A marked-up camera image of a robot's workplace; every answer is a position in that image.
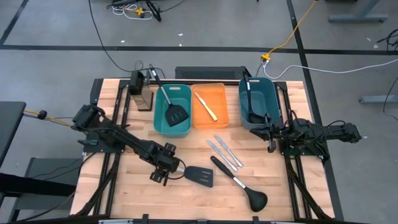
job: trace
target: teal bin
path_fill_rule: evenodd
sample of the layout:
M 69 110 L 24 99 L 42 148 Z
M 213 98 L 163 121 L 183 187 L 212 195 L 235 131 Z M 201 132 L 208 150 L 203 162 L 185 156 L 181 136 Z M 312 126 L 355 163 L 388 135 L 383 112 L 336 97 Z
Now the teal bin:
M 276 96 L 274 83 L 268 78 L 249 77 L 251 89 L 251 107 L 253 112 L 264 116 L 269 113 L 271 122 L 279 119 L 279 106 Z M 252 124 L 248 120 L 248 93 L 244 80 L 239 82 L 239 111 L 241 114 L 242 126 L 248 130 L 262 126 L 262 124 Z
M 192 124 L 192 91 L 187 85 L 169 84 L 163 85 L 172 104 L 182 106 L 189 118 L 178 125 L 170 127 L 166 121 L 165 113 L 169 104 L 159 88 L 156 92 L 154 129 L 158 133 L 170 138 L 183 138 L 189 134 Z

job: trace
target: silver knife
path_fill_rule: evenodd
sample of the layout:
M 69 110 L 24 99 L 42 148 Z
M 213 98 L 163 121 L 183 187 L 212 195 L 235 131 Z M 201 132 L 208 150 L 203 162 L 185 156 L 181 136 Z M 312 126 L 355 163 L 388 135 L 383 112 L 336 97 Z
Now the silver knife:
M 231 155 L 231 157 L 235 160 L 235 162 L 238 164 L 238 166 L 243 167 L 243 163 L 236 158 L 236 156 L 232 153 L 232 151 L 229 149 L 229 147 L 225 144 L 225 142 L 222 140 L 221 137 L 219 137 L 218 135 L 214 135 L 214 138 L 217 139 L 218 143 L 220 145 L 222 145 L 222 147 Z
M 213 148 L 213 150 L 216 151 L 225 160 L 226 163 L 228 163 L 228 165 L 232 168 L 232 170 L 234 170 L 235 172 L 238 171 L 238 168 L 236 168 L 234 164 L 232 164 L 232 162 L 229 161 L 229 159 L 224 156 L 221 150 L 218 149 L 218 147 L 214 143 L 212 143 L 210 140 L 206 140 L 206 143 L 209 144 L 209 146 Z

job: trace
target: orange bin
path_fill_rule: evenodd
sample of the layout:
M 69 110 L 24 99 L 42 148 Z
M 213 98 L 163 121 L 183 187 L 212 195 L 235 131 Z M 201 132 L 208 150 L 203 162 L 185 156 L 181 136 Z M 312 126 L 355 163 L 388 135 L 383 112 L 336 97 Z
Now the orange bin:
M 225 128 L 228 126 L 228 108 L 226 105 L 225 86 L 222 83 L 194 84 L 192 89 L 193 126 L 195 128 Z M 216 115 L 214 121 L 206 108 L 195 95 L 198 93 L 206 105 Z

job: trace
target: gray floor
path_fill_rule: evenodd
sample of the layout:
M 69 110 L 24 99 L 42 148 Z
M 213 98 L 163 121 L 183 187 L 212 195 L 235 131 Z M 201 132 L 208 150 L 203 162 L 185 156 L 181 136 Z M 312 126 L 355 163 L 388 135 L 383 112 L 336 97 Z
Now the gray floor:
M 222 46 L 275 47 L 292 31 L 285 1 L 187 0 L 165 13 L 159 24 L 130 21 L 115 16 L 105 6 L 109 0 L 93 1 L 93 13 L 105 45 L 121 46 Z M 0 0 L 0 34 L 10 23 L 22 0 Z M 160 2 L 171 6 L 178 0 Z M 311 1 L 293 0 L 300 18 Z M 306 49 L 373 50 L 378 39 L 396 29 L 398 3 L 382 1 L 375 12 L 389 13 L 383 24 L 331 24 L 327 15 L 353 12 L 360 5 L 319 1 L 303 22 L 300 32 Z M 87 1 L 30 0 L 13 28 L 7 45 L 99 45 Z M 296 48 L 294 39 L 286 46 Z M 384 50 L 378 44 L 375 50 Z M 260 53 L 242 52 L 110 52 L 125 69 L 136 60 L 154 64 L 174 77 L 176 66 L 245 65 L 254 74 Z M 350 70 L 383 63 L 396 57 L 307 55 L 311 67 Z M 277 76 L 289 65 L 300 65 L 297 54 L 273 54 L 268 73 Z M 94 78 L 124 77 L 102 51 L 0 50 L 0 100 L 21 100 L 27 109 L 47 110 L 54 116 L 73 116 L 88 103 Z M 363 95 L 385 95 L 396 77 L 397 64 L 346 75 L 311 72 L 322 120 L 343 119 L 356 124 L 366 136 L 358 144 L 330 142 L 345 219 L 354 222 L 395 223 L 398 207 L 398 123 L 384 116 L 382 105 L 361 105 Z M 281 80 L 303 80 L 301 69 L 289 70 Z M 387 112 L 398 115 L 388 105 Z M 23 175 L 31 157 L 81 156 L 76 142 L 83 136 L 68 128 L 23 119 L 1 167 L 1 172 Z M 6 221 L 12 200 L 0 210 Z M 51 213 L 56 217 L 65 213 Z

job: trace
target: wooden table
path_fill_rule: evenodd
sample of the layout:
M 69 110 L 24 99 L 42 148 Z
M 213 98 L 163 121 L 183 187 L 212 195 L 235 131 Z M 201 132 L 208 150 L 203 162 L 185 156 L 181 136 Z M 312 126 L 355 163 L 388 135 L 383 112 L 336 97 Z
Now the wooden table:
M 118 84 L 119 79 L 105 79 L 99 96 L 98 106 L 105 110 L 109 118 L 112 117 Z M 157 86 L 150 87 L 156 93 Z M 287 87 L 292 109 L 299 118 L 311 120 L 303 83 L 287 82 Z M 214 187 L 204 187 L 187 179 L 169 180 L 164 187 L 149 179 L 154 170 L 152 165 L 126 150 L 119 165 L 111 218 L 142 218 L 142 214 L 147 213 L 150 219 L 252 220 L 253 216 L 258 216 L 260 220 L 294 220 L 284 157 L 278 149 L 272 154 L 268 153 L 267 142 L 241 127 L 238 87 L 226 86 L 226 94 L 229 114 L 227 128 L 193 127 L 187 137 L 180 139 L 165 138 L 156 133 L 153 128 L 154 110 L 138 112 L 135 102 L 131 101 L 127 119 L 130 127 L 127 130 L 141 139 L 176 145 L 176 156 L 187 165 L 213 169 Z M 119 111 L 118 123 L 121 116 L 122 110 Z M 221 136 L 244 164 L 235 175 L 253 190 L 267 194 L 269 201 L 262 211 L 252 212 L 244 191 L 210 161 L 210 156 L 221 159 L 205 142 L 210 139 L 218 144 L 214 134 Z M 103 154 L 94 155 L 83 166 L 71 214 L 79 211 L 96 190 L 103 157 Z M 334 217 L 321 160 L 314 156 L 302 156 L 302 163 L 308 191 L 324 212 Z M 300 216 L 304 217 L 302 197 L 298 189 L 296 192 Z M 100 213 L 104 212 L 104 201 Z

